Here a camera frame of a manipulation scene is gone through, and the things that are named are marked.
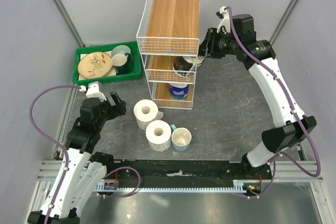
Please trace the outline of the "black towel roll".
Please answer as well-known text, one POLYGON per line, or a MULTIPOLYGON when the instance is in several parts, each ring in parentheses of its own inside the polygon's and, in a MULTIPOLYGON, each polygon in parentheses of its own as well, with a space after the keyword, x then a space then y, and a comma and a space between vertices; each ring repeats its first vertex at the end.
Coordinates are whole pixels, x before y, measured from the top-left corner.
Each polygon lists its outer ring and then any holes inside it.
POLYGON ((177 56, 173 62, 173 70, 180 76, 191 76, 204 62, 205 57, 177 56))

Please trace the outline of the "white floral towel roll front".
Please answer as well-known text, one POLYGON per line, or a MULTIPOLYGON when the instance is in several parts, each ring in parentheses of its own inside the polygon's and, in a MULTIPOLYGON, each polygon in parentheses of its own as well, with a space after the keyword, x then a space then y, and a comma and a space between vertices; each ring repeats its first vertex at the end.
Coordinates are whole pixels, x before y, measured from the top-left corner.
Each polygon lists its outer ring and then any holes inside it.
POLYGON ((147 126, 145 134, 154 151, 163 152, 170 148, 172 130, 168 123, 155 120, 147 126))

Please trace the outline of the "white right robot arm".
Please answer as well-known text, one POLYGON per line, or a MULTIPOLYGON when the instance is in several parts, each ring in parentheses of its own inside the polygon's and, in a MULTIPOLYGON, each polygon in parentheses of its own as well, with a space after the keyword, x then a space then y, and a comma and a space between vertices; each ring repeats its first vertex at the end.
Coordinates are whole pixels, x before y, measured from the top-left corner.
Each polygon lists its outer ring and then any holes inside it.
POLYGON ((227 9, 217 12, 221 20, 217 28, 209 28, 198 54, 220 59, 236 56, 259 85, 270 108, 274 128, 261 134, 261 143, 243 156, 241 174, 248 179, 259 173, 259 167, 271 163, 277 154, 283 154, 303 140, 308 140, 317 162, 317 171, 307 175, 317 177, 321 172, 317 149, 309 135, 317 122, 306 116, 297 105, 279 69, 276 54, 267 40, 257 40, 251 15, 231 16, 227 9))

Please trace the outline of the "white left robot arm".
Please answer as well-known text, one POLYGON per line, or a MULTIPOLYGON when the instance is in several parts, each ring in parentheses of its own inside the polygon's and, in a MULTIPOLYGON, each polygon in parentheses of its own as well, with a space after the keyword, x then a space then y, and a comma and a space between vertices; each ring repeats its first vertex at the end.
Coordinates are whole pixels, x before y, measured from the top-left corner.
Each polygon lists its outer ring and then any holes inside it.
POLYGON ((62 148, 64 157, 54 185, 38 211, 32 211, 28 223, 79 223, 82 210, 98 182, 115 173, 113 156, 94 153, 106 121, 125 115, 126 102, 110 92, 111 105, 103 94, 83 100, 62 148))

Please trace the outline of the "white floral towel roll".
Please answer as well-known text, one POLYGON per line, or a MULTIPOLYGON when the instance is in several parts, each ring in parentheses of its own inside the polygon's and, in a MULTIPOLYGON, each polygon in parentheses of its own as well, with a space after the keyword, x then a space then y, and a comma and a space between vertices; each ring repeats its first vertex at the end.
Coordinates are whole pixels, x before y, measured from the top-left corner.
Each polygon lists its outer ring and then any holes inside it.
POLYGON ((163 152, 170 148, 172 130, 168 123, 155 120, 147 126, 145 134, 154 151, 163 152))
POLYGON ((159 111, 156 103, 148 99, 138 101, 133 108, 133 113, 139 128, 144 131, 151 122, 160 120, 164 115, 159 111))

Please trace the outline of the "white floral towel roll back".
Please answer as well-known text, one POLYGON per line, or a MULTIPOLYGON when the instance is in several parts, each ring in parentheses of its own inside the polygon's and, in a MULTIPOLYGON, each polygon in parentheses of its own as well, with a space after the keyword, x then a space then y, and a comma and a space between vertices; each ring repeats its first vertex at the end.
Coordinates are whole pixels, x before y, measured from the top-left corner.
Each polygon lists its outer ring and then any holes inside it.
POLYGON ((160 120, 164 115, 159 111, 156 103, 148 99, 138 101, 133 108, 133 113, 139 128, 144 131, 151 122, 160 120))

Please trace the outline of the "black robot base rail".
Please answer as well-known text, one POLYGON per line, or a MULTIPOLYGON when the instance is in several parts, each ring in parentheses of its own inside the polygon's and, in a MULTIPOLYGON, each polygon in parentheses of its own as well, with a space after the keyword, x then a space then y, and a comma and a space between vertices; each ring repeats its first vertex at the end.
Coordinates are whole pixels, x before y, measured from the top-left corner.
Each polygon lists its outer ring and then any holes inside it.
POLYGON ((118 171, 118 187, 141 189, 201 189, 233 185, 234 180, 268 180, 271 168, 262 165, 250 167, 246 161, 205 161, 205 160, 144 160, 114 159, 110 154, 96 152, 89 159, 107 167, 107 172, 118 171))

